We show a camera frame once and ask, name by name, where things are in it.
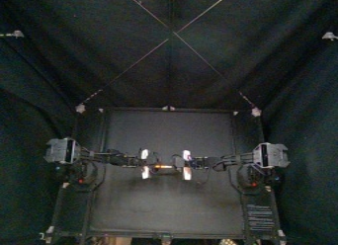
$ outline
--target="led light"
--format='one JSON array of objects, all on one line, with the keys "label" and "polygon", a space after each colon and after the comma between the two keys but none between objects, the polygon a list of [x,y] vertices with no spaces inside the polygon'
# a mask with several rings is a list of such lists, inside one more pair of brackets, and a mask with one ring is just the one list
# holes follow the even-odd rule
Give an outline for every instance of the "led light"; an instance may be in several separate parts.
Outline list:
[{"label": "led light", "polygon": [[223,239],[219,245],[237,245],[237,243],[230,239]]}]

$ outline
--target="black fabric wall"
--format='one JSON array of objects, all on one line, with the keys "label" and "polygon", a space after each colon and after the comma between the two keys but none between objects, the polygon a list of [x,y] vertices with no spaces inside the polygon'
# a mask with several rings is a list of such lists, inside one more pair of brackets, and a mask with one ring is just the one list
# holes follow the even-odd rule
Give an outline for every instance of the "black fabric wall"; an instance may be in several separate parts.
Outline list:
[{"label": "black fabric wall", "polygon": [[52,81],[32,48],[0,40],[0,244],[35,244],[51,224],[56,181],[46,143],[70,135],[74,124]]},{"label": "black fabric wall", "polygon": [[282,226],[296,244],[338,240],[338,43],[318,49],[265,110],[269,141],[289,147],[279,190]]}]

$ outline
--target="black fabric ceiling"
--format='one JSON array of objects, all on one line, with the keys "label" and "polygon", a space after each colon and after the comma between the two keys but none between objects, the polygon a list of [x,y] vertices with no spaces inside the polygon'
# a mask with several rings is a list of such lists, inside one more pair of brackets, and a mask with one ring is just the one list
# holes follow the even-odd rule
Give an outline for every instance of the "black fabric ceiling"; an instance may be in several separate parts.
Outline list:
[{"label": "black fabric ceiling", "polygon": [[247,109],[242,91],[263,108],[337,20],[337,0],[3,5],[7,23],[26,35],[11,43],[39,51],[70,102],[104,87],[88,106]]}]

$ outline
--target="diagonal wire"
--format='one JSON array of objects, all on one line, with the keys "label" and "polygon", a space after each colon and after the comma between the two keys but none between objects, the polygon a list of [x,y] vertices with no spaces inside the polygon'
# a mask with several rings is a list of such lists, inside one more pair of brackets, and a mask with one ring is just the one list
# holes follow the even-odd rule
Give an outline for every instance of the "diagonal wire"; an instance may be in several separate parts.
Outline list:
[{"label": "diagonal wire", "polygon": [[178,31],[179,34],[223,0],[218,0]]},{"label": "diagonal wire", "polygon": [[[214,70],[214,72],[221,76],[225,77],[225,75],[217,70],[217,68],[211,65],[211,63],[206,60],[206,58],[198,53],[198,51],[194,49],[194,47],[189,44],[189,42],[181,37],[181,35],[177,32],[173,32],[174,35],[178,37],[178,39],[186,44],[186,46],[191,49],[191,51],[197,54],[197,56],[205,61],[205,63],[209,65],[209,67]],[[237,90],[241,97],[247,101],[250,106],[253,108],[257,107],[257,105],[251,102],[251,100],[247,98],[247,96],[241,92],[241,90]]]},{"label": "diagonal wire", "polygon": [[125,75],[125,73],[127,73],[163,46],[169,40],[170,39],[166,39],[161,44],[158,44],[153,50],[137,62],[134,62],[134,64],[116,77],[114,77],[112,80],[96,92],[94,92],[86,100],[83,100],[79,105],[87,103],[100,92],[103,92],[103,90]]},{"label": "diagonal wire", "polygon": [[147,12],[149,14],[162,23],[162,25],[166,28],[170,28],[170,26],[157,17],[157,15],[143,6],[143,4],[138,0],[133,0]]},{"label": "diagonal wire", "polygon": [[205,61],[205,63],[209,65],[209,67],[214,70],[214,72],[223,77],[223,74],[215,69],[215,67],[210,64],[210,62],[205,59],[205,57],[198,53],[198,51],[194,49],[194,47],[187,43],[187,41],[181,37],[181,35],[177,32],[173,32],[174,35],[178,37],[178,39],[186,44],[186,46],[191,49],[191,51],[197,54],[197,56]]}]

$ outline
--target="black curtain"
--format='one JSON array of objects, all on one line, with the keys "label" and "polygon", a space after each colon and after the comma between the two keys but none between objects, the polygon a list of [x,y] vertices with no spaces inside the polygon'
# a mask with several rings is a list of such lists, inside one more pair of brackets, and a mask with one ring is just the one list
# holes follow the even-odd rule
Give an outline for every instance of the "black curtain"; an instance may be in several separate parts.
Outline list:
[{"label": "black curtain", "polygon": [[278,193],[294,244],[338,240],[338,42],[328,41],[285,82],[265,110],[269,141],[289,147]]}]

